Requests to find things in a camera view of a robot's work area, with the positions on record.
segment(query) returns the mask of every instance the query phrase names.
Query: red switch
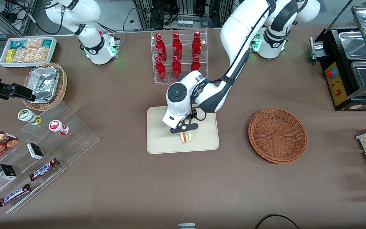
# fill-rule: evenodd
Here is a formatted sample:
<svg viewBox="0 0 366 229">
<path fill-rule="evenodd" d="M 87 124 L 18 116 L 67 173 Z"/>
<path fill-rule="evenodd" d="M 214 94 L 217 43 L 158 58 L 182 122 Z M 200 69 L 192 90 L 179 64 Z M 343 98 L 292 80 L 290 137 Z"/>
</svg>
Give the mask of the red switch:
<svg viewBox="0 0 366 229">
<path fill-rule="evenodd" d="M 332 76 L 333 76 L 333 74 L 334 74 L 334 71 L 333 71 L 333 70 L 331 70 L 331 69 L 326 71 L 326 76 L 327 76 L 328 78 L 332 77 Z"/>
</svg>

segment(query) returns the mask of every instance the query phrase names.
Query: white cup with green label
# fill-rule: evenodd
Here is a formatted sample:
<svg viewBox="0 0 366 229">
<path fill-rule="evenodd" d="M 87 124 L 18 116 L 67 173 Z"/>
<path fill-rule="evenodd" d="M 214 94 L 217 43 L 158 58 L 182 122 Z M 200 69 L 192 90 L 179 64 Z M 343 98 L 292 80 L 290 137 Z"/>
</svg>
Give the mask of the white cup with green label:
<svg viewBox="0 0 366 229">
<path fill-rule="evenodd" d="M 39 125 L 42 122 L 42 117 L 33 113 L 29 109 L 23 109 L 18 113 L 18 119 L 32 125 Z"/>
</svg>

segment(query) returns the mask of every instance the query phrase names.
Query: red emergency stop button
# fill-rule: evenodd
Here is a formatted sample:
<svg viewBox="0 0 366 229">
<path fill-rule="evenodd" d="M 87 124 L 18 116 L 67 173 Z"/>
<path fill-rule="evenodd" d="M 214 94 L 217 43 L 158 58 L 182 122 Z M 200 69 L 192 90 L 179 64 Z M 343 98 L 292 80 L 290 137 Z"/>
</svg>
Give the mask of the red emergency stop button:
<svg viewBox="0 0 366 229">
<path fill-rule="evenodd" d="M 326 71 L 326 76 L 330 79 L 334 79 L 334 77 L 337 75 L 337 70 L 335 68 L 330 68 Z"/>
<path fill-rule="evenodd" d="M 328 78 L 330 78 L 330 77 L 332 77 L 333 76 L 333 70 L 327 70 L 326 71 L 326 76 L 328 77 Z"/>
</svg>

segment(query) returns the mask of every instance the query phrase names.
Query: yellow control panel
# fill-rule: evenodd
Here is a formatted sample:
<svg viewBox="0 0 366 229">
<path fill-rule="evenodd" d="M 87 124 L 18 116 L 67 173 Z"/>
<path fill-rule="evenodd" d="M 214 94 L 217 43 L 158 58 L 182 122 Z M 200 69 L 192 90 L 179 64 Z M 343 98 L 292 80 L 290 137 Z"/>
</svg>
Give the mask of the yellow control panel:
<svg viewBox="0 0 366 229">
<path fill-rule="evenodd" d="M 338 73 L 337 64 L 334 62 L 324 71 L 326 75 L 327 83 L 331 91 L 331 97 L 333 97 L 334 104 L 340 105 L 342 102 L 348 99 L 345 92 L 344 85 L 342 83 L 340 74 Z"/>
</svg>

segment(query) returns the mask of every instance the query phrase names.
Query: small black box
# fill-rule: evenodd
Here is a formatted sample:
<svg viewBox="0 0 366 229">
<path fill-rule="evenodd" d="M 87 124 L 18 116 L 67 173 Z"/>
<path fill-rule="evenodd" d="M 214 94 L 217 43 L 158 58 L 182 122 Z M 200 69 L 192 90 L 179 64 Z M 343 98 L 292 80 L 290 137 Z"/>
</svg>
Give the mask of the small black box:
<svg viewBox="0 0 366 229">
<path fill-rule="evenodd" d="M 13 180 L 16 178 L 15 171 L 11 165 L 0 164 L 0 176 L 5 180 Z"/>
<path fill-rule="evenodd" d="M 26 146 L 28 147 L 28 151 L 29 151 L 31 157 L 38 159 L 38 160 L 43 159 L 44 155 L 38 145 L 36 145 L 35 143 L 29 143 Z"/>
</svg>

